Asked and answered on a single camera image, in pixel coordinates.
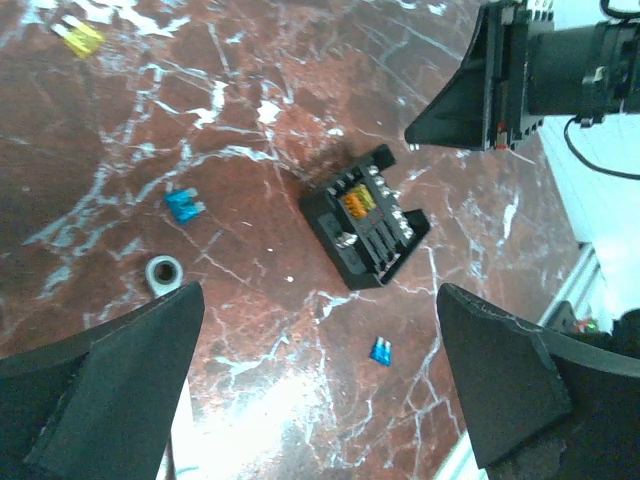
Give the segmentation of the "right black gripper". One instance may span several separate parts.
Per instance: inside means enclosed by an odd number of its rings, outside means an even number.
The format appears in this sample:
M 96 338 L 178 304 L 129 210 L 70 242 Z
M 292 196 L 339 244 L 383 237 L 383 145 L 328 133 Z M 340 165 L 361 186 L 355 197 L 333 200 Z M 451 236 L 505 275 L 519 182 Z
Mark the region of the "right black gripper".
M 600 9 L 603 21 L 556 29 L 550 1 L 482 5 L 460 67 L 405 129 L 405 141 L 487 150 L 495 65 L 495 148 L 514 147 L 547 117 L 590 127 L 607 115 L 638 114 L 639 13 L 607 1 Z

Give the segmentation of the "black fuse box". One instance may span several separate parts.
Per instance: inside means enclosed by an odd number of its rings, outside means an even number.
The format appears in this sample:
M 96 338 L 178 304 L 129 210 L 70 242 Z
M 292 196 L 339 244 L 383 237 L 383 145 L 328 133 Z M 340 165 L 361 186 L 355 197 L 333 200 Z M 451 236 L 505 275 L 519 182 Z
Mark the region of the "black fuse box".
M 405 211 L 383 171 L 396 164 L 382 144 L 299 200 L 300 210 L 351 291 L 394 279 L 431 229 L 424 211 Z

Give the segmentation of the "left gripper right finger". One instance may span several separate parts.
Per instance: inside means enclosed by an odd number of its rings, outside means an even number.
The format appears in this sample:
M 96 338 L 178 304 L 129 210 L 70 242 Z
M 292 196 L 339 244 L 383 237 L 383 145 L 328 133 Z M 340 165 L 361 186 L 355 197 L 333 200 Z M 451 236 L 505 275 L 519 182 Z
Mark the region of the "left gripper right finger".
M 610 334 L 561 333 L 445 283 L 437 313 L 489 478 L 638 478 L 638 311 Z

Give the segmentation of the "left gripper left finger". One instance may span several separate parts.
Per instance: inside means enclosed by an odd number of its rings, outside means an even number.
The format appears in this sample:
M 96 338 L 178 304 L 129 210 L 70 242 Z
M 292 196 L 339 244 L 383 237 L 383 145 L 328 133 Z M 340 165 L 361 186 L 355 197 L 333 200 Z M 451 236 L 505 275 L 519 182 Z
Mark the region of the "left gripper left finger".
M 202 287 L 191 282 L 2 359 L 2 478 L 155 478 L 204 310 Z

